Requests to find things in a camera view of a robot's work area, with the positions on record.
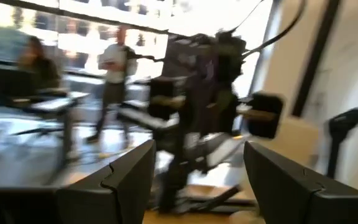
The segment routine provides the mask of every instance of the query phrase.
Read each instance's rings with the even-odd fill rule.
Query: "white wall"
[[[305,118],[323,121],[358,106],[358,1],[344,0],[336,30],[309,97]],[[327,159],[327,139],[321,138],[320,169]],[[339,180],[358,189],[358,128],[343,146]]]
[[[285,115],[291,113],[326,3],[325,0],[309,0],[303,17],[293,30],[265,50],[254,90],[282,95],[286,99]],[[270,38],[291,23],[299,5],[300,0],[282,0],[268,33]]]

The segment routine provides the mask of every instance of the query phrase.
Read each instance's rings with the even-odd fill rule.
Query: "large window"
[[[60,0],[60,9],[113,21],[165,30],[171,1]]]
[[[22,53],[28,35],[39,37],[49,57],[55,55],[57,16],[0,3],[0,60],[15,61]]]
[[[54,0],[26,1],[37,2],[43,6],[48,4],[48,7],[56,6],[51,2],[58,4],[58,1]],[[65,1],[73,1],[75,4],[94,2],[61,0],[60,4]],[[102,2],[112,4],[115,1]],[[98,57],[109,44],[115,43],[116,30],[117,26],[0,3],[0,60],[16,61],[26,45],[28,36],[35,35],[42,40],[48,57],[54,59],[61,70],[103,75],[105,71],[98,70]],[[138,54],[160,58],[165,55],[167,36],[131,29],[127,32],[126,44]],[[136,78],[156,77],[161,74],[161,63],[153,63],[147,59],[139,59],[138,63]]]
[[[47,10],[35,11],[10,6],[12,2],[29,2],[46,6]],[[273,0],[265,0],[252,13],[236,35],[247,41],[252,49],[262,43],[267,19]],[[62,71],[102,75],[98,70],[98,57],[114,43],[117,26],[109,21],[119,21],[154,30],[169,30],[177,34],[192,35],[198,32],[214,35],[238,25],[259,0],[6,0],[0,3],[0,60],[15,61],[27,41],[28,35],[39,37],[47,51]],[[83,20],[78,15],[88,18]],[[165,56],[167,35],[147,32],[145,29],[127,32],[126,44],[138,54]],[[236,82],[236,91],[246,95],[259,55],[247,58],[243,76]],[[160,75],[162,63],[147,59],[138,60],[136,77]]]

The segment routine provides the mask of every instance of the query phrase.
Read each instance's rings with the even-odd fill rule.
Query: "dark pants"
[[[100,118],[96,124],[96,135],[99,136],[103,130],[104,122],[108,108],[111,104],[120,104],[125,98],[125,83],[108,83],[104,84],[102,107],[100,111]],[[129,127],[126,122],[121,121],[125,139],[128,140]]]

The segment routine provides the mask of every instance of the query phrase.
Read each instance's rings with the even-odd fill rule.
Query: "black monitor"
[[[0,93],[8,97],[36,95],[34,74],[18,69],[0,68]]]

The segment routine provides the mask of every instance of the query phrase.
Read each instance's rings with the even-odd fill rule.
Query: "woman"
[[[36,89],[58,88],[60,76],[56,65],[45,57],[40,39],[30,36],[24,55],[19,59],[19,68],[33,73],[33,84]]]

